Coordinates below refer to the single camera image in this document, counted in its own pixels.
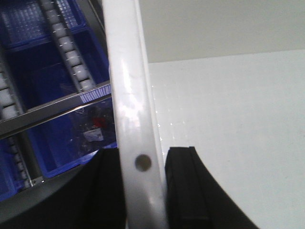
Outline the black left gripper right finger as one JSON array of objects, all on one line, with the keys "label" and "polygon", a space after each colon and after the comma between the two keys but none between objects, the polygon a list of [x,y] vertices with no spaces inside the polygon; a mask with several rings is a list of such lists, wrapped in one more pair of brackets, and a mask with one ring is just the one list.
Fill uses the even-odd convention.
[{"label": "black left gripper right finger", "polygon": [[170,228],[257,228],[217,183],[193,146],[170,147],[165,173]]}]

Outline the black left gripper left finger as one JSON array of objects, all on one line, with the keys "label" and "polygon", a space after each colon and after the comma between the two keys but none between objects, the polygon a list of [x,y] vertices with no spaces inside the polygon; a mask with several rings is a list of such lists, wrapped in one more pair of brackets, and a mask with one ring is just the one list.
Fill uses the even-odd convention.
[{"label": "black left gripper left finger", "polygon": [[119,150],[102,149],[84,166],[0,204],[2,229],[123,229],[126,209]]}]

